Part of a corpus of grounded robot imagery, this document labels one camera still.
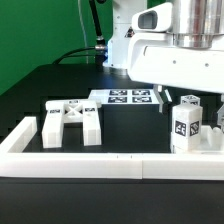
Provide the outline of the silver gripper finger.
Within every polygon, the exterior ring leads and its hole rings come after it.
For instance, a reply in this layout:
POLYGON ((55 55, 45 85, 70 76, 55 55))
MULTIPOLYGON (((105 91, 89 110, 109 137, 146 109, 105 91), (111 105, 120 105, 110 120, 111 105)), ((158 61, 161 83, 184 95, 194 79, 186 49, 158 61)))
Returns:
POLYGON ((222 106, 217 112, 217 125, 224 125, 224 94, 221 95, 222 106))

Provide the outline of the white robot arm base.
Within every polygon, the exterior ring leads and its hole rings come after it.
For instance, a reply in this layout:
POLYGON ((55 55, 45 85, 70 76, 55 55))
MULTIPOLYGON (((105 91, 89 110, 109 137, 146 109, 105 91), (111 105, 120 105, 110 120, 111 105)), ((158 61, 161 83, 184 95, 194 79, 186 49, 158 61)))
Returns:
POLYGON ((147 0, 112 0, 113 34, 107 43, 103 66, 115 74, 127 74, 128 46, 134 32, 132 17, 147 8, 147 0))

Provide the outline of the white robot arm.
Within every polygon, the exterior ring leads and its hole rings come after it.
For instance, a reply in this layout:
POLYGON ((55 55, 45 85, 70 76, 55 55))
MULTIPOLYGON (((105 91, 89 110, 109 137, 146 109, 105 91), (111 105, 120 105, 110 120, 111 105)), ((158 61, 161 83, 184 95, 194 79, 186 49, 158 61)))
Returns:
POLYGON ((220 93, 224 126, 224 0, 168 0, 135 14, 132 28, 130 78, 220 93))

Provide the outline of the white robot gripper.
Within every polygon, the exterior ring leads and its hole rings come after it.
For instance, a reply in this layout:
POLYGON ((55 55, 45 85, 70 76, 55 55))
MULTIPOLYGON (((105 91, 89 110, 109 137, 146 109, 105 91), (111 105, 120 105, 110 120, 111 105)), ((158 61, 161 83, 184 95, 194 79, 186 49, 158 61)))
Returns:
POLYGON ((156 84, 160 113, 172 104, 164 86, 224 93, 224 2, 165 2, 135 14, 132 28, 128 75, 156 84))

